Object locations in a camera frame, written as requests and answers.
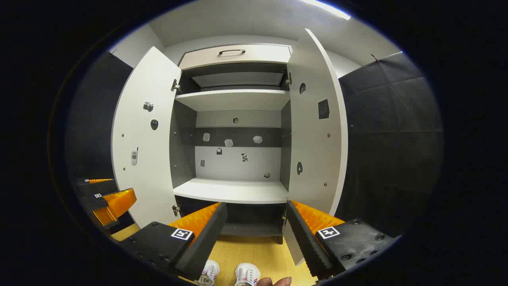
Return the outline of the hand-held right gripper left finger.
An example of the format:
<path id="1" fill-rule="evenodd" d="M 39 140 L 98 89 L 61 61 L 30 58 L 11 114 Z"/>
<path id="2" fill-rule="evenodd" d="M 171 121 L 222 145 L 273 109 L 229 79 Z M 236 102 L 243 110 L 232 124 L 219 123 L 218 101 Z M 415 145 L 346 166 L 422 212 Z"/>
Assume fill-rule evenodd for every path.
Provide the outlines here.
<path id="1" fill-rule="evenodd" d="M 151 222 L 118 246 L 162 273 L 198 279 L 227 219 L 225 203 L 214 203 L 170 224 Z"/>

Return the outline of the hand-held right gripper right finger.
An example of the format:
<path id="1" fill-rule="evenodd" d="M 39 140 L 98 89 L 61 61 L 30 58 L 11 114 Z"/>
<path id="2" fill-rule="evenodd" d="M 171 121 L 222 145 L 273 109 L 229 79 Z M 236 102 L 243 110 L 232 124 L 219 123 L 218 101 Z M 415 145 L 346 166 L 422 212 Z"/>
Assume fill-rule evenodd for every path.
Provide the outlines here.
<path id="1" fill-rule="evenodd" d="M 343 221 L 294 200 L 287 201 L 285 218 L 310 274 L 318 279 L 368 262 L 396 241 L 361 219 Z"/>

